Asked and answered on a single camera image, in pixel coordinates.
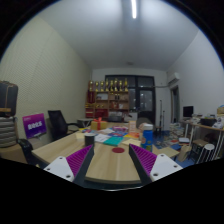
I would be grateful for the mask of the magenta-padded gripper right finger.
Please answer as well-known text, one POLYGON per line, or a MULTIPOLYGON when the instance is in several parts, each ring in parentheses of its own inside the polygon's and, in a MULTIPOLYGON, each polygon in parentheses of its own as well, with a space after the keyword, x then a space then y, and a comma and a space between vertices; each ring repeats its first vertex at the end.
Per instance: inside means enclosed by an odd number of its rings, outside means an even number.
POLYGON ((182 169, 164 153, 155 155, 133 144, 129 145, 129 155, 133 160, 143 186, 182 169))

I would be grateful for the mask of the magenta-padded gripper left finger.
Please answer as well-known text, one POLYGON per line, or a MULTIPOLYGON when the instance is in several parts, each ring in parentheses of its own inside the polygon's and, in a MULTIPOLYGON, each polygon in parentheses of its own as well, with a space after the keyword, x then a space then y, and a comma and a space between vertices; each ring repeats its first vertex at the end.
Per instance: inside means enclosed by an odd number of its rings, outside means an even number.
POLYGON ((94 146, 89 145, 68 157, 57 157, 44 170, 79 186, 83 186, 93 156, 94 146))

